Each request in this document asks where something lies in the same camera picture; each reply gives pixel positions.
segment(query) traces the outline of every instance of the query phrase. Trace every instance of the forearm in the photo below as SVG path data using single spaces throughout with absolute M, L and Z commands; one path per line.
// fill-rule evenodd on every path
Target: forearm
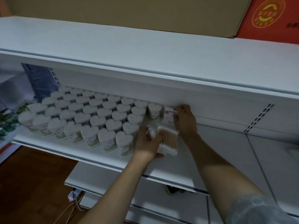
M 183 139 L 223 221 L 231 205 L 239 198 L 246 194 L 263 194 L 252 181 L 217 154 L 199 135 Z
M 79 224 L 123 224 L 143 168 L 138 162 L 130 161 Z

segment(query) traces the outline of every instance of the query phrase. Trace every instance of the sleeve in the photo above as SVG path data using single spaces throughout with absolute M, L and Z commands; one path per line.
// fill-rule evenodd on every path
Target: sleeve
M 226 224 L 298 224 L 265 195 L 246 195 L 233 204 Z

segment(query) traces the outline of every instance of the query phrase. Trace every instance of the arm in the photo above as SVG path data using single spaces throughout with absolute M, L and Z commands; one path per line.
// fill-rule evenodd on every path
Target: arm
M 208 146 L 197 134 L 189 105 L 175 108 L 175 126 L 188 146 L 204 184 L 223 222 L 233 203 L 247 194 L 264 194 L 252 181 Z
M 146 127 L 140 128 L 132 159 L 78 224 L 123 224 L 142 174 L 154 158 L 163 157 L 157 154 L 157 150 L 165 137 L 164 133 L 157 134 L 149 141 L 146 130 Z

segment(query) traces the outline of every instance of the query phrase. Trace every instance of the person's right arm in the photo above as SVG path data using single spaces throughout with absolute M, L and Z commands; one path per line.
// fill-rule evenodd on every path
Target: person's right arm
M 225 222 L 230 208 L 245 195 L 264 193 L 238 169 L 216 153 L 197 133 L 197 125 L 189 105 L 175 108 L 174 122 L 188 146 L 204 184 Z

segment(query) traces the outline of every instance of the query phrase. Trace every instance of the hand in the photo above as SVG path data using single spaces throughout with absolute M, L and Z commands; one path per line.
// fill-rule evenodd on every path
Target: hand
M 147 138 L 147 127 L 141 126 L 137 135 L 137 142 L 132 157 L 132 162 L 138 163 L 141 168 L 146 168 L 155 158 L 163 158 L 157 153 L 160 142 L 165 138 L 165 132 L 159 132 L 154 139 Z
M 173 115 L 174 125 L 183 138 L 197 135 L 196 119 L 189 105 L 180 105 L 174 108 L 178 114 Z

